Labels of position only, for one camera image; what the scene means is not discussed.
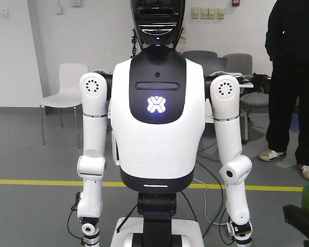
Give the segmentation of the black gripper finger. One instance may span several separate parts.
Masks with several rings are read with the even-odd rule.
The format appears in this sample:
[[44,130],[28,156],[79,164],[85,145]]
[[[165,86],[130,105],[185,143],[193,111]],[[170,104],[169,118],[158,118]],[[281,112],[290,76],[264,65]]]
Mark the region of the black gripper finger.
[[307,240],[304,240],[304,246],[309,246],[309,211],[294,205],[283,206],[285,222],[296,228]]

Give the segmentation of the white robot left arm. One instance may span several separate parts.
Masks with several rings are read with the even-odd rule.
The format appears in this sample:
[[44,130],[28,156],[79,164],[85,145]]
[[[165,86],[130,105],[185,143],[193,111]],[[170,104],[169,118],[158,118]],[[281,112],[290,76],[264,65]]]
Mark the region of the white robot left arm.
[[87,73],[80,79],[84,148],[78,160],[83,191],[77,215],[85,246],[99,246],[98,220],[106,168],[106,119],[110,118],[115,158],[124,184],[139,194],[140,218],[117,223],[112,246],[203,246],[197,222],[174,220],[176,194],[193,179],[204,130],[202,72],[184,72],[177,80],[156,73],[130,80],[130,69],[113,75]]

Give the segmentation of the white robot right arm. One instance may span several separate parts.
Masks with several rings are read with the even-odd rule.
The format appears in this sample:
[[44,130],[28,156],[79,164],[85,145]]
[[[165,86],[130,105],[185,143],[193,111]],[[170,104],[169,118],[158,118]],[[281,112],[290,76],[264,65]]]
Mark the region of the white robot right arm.
[[231,75],[205,78],[216,133],[219,173],[226,188],[227,228],[237,246],[252,246],[252,225],[246,199],[245,179],[252,169],[250,158],[242,155],[239,123],[239,82]]

